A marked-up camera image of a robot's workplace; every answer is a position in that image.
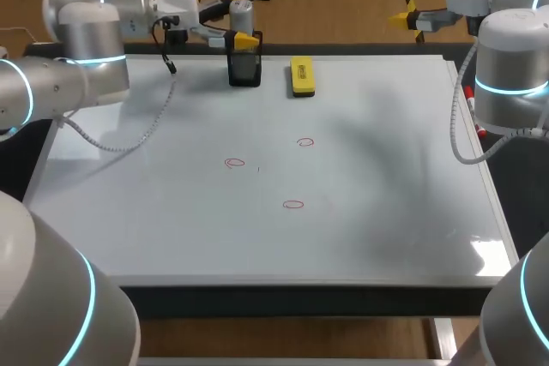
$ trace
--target white cable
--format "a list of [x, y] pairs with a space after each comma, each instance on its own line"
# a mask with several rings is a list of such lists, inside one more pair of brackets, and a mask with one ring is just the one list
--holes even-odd
[[543, 125], [546, 123], [547, 116], [549, 116], [549, 98], [547, 98], [546, 105], [544, 106], [543, 111], [541, 111], [536, 128], [543, 129]]
[[454, 152], [455, 158], [458, 159], [460, 162], [462, 162], [464, 165], [476, 165], [477, 163], [480, 163], [484, 160], [488, 160], [505, 144], [509, 143], [512, 139], [518, 136], [532, 137], [532, 138], [540, 138], [540, 137], [547, 138], [546, 132], [544, 132], [544, 130], [542, 129], [531, 129], [531, 128], [517, 129], [510, 132], [508, 135], [503, 136], [487, 152], [483, 153], [478, 158], [466, 159], [460, 155], [459, 149], [457, 148], [457, 143], [455, 141], [455, 120], [457, 116], [457, 103], [460, 97], [460, 92], [462, 90], [463, 76], [465, 75], [465, 71], [467, 70], [469, 63], [471, 62], [471, 59], [473, 58], [474, 53], [477, 51], [478, 46], [479, 46], [479, 40], [477, 38], [474, 38], [474, 44], [471, 47], [471, 50], [469, 51], [469, 53], [467, 54], [467, 57], [465, 57], [462, 67], [460, 68], [460, 71], [457, 75], [457, 79], [455, 81], [455, 86], [454, 86], [454, 97], [452, 99], [452, 112], [449, 120], [449, 139], [452, 145], [452, 152]]
[[107, 152], [113, 152], [113, 153], [121, 153], [121, 152], [131, 152], [133, 150], [136, 150], [138, 147], [140, 147], [153, 133], [156, 131], [160, 124], [160, 120], [166, 113], [166, 108], [170, 104], [170, 101], [172, 100], [173, 94], [175, 92], [175, 86], [177, 85], [177, 81], [174, 77], [172, 81], [172, 85], [170, 86], [170, 92], [168, 93], [168, 96], [166, 98], [166, 101], [164, 102], [164, 105], [162, 106], [162, 109], [160, 109], [160, 112], [156, 116], [156, 118], [153, 121], [153, 124], [151, 124], [150, 128], [143, 134], [143, 136], [132, 146], [129, 147], [108, 147], [105, 146], [98, 141], [96, 141], [93, 137], [88, 135], [82, 128], [76, 124], [72, 119], [69, 119], [67, 117], [63, 118], [63, 122], [68, 124], [72, 129], [76, 131], [80, 136], [82, 136], [88, 143], [94, 145], [98, 149], [105, 150]]
[[38, 43], [38, 40], [33, 36], [30, 30], [28, 30], [26, 27], [0, 27], [0, 31], [2, 32], [8, 32], [11, 30], [24, 30], [27, 32], [28, 36], [33, 40], [34, 43]]

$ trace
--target red object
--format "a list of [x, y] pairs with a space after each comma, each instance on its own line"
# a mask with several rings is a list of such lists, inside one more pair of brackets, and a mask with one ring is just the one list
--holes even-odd
[[474, 122], [474, 128], [477, 131], [477, 136], [479, 139], [484, 139], [487, 135], [486, 129], [477, 124], [476, 119], [474, 118], [474, 92], [473, 88], [470, 86], [463, 87], [463, 94], [465, 94], [465, 99], [467, 100], [467, 105], [469, 106], [469, 113]]
[[282, 206], [286, 209], [300, 209], [305, 204], [302, 201], [285, 201]]
[[470, 86], [463, 87], [463, 93], [465, 93], [465, 99], [474, 98], [473, 88]]
[[298, 143], [301, 147], [308, 147], [313, 146], [315, 141], [313, 141], [310, 137], [302, 137], [296, 143]]
[[226, 159], [225, 160], [225, 166], [228, 167], [229, 169], [232, 169], [233, 167], [244, 166], [244, 165], [245, 165], [245, 162], [243, 160], [240, 160], [240, 159]]

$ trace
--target metal table leg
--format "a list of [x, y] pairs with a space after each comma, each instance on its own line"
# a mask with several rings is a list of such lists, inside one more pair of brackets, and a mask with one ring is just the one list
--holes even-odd
[[451, 319], [430, 319], [437, 359], [450, 360], [457, 352]]

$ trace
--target black container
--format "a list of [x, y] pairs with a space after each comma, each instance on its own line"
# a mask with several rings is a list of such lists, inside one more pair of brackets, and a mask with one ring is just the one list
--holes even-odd
[[248, 51], [235, 51], [234, 39], [228, 41], [226, 61], [231, 86], [258, 87], [261, 85], [263, 33], [254, 31], [253, 36], [259, 39], [259, 46]]

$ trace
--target black cable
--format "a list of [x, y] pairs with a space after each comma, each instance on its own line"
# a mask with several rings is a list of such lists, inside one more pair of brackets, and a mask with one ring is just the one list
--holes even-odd
[[[158, 39], [156, 39], [156, 33], [154, 32], [154, 29], [159, 24], [162, 25], [162, 29], [164, 30], [164, 42], [162, 43], [162, 45], [160, 44]], [[175, 75], [176, 72], [177, 72], [175, 64], [173, 64], [172, 60], [170, 60], [170, 58], [166, 54], [168, 30], [170, 29], [172, 24], [174, 24], [174, 25], [179, 24], [179, 16], [160, 17], [157, 20], [155, 20], [153, 25], [151, 26], [151, 34], [153, 35], [154, 43], [156, 44], [156, 47], [158, 48], [158, 50], [160, 52], [160, 55], [162, 56], [162, 60], [166, 64], [168, 70], [170, 70], [170, 73], [172, 75]]]

